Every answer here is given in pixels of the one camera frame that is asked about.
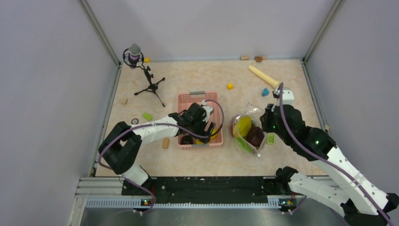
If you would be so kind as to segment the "dark maroon toy fruit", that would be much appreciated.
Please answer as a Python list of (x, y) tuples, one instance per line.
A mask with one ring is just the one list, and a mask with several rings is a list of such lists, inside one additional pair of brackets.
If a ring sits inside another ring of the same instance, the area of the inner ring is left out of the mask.
[(255, 148), (259, 148), (264, 140), (263, 130), (258, 126), (252, 126), (246, 136), (246, 141)]

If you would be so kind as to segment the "clear zip top bag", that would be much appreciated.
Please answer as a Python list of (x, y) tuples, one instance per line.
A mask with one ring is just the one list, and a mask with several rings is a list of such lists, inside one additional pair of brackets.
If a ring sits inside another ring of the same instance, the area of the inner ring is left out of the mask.
[[(265, 110), (263, 110), (263, 109), (261, 109), (261, 108), (259, 108), (259, 107), (257, 107), (257, 106), (255, 106), (255, 105), (253, 105), (253, 104), (248, 102), (244, 106), (243, 109), (241, 109), (236, 115), (234, 115), (231, 118), (231, 120), (235, 119), (235, 122), (237, 123), (241, 117), (250, 116), (251, 119), (252, 119), (252, 126), (258, 126), (258, 127), (260, 127), (262, 129), (262, 124), (261, 124), (261, 121), (260, 121), (260, 117), (264, 113), (265, 113)], [(264, 134), (264, 140), (263, 140), (261, 146), (259, 148), (255, 148), (254, 146), (252, 146), (254, 152), (252, 154), (250, 154), (250, 155), (252, 155), (252, 156), (254, 156), (256, 158), (260, 158), (261, 157), (261, 151), (263, 150), (265, 144), (267, 143), (267, 133), (263, 131), (263, 134)]]

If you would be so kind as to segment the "pink plastic basket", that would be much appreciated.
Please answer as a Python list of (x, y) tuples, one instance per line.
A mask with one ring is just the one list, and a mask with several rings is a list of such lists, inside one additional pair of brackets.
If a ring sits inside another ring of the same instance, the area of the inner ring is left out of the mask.
[[(215, 91), (193, 91), (190, 93), (182, 93), (178, 95), (177, 111), (187, 110), (193, 103), (201, 104), (203, 100), (213, 100), (206, 102), (207, 105), (213, 107), (214, 112), (209, 117), (209, 121), (205, 126), (205, 131), (208, 130), (211, 123), (215, 124), (215, 132), (222, 125), (224, 125), (224, 111), (217, 105), (219, 101), (218, 93)], [(177, 146), (181, 149), (199, 149), (199, 148), (219, 148), (224, 143), (223, 130), (221, 129), (214, 138), (211, 138), (207, 144), (196, 143), (196, 139), (193, 139), (193, 144), (183, 145), (181, 139), (184, 135), (177, 137)]]

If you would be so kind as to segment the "yellow toy mango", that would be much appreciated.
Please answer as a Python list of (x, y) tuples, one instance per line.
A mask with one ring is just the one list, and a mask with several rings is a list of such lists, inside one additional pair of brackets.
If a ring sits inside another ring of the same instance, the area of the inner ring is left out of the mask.
[(233, 135), (235, 137), (245, 137), (252, 127), (252, 119), (250, 116), (244, 116), (233, 127)]

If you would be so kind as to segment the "green toy starfruit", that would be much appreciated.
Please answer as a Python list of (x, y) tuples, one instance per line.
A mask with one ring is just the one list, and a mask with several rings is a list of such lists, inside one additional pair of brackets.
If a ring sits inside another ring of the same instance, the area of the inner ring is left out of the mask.
[(244, 152), (252, 154), (254, 152), (253, 147), (250, 143), (248, 143), (244, 138), (236, 137), (235, 138), (236, 145), (238, 148), (243, 150)]

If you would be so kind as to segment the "dark purple toy fruit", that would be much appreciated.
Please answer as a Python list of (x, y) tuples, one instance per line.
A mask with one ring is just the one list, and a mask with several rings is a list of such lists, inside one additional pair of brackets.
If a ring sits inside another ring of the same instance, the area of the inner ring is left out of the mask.
[(180, 145), (193, 145), (194, 140), (193, 137), (189, 135), (184, 135), (180, 139)]

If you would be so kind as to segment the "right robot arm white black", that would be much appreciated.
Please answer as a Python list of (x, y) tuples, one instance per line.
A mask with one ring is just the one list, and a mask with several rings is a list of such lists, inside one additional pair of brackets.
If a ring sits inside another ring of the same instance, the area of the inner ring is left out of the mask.
[(301, 112), (291, 105), (269, 104), (260, 117), (263, 131), (275, 133), (299, 156), (322, 169), (336, 186), (323, 184), (286, 166), (276, 172), (282, 194), (303, 194), (329, 207), (351, 226), (387, 226), (389, 212), (399, 205), (395, 193), (386, 193), (356, 169), (325, 131), (307, 126)]

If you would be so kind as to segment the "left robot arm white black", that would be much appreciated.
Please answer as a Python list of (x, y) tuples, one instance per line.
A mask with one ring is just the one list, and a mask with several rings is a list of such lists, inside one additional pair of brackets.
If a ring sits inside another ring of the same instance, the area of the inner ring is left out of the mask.
[(170, 137), (189, 135), (207, 142), (215, 127), (209, 122), (214, 108), (202, 101), (193, 103), (181, 113), (170, 113), (156, 121), (128, 125), (117, 123), (98, 148), (98, 164), (111, 169), (116, 175), (133, 182), (133, 189), (139, 194), (150, 191), (149, 174), (136, 163), (140, 148), (148, 143)]

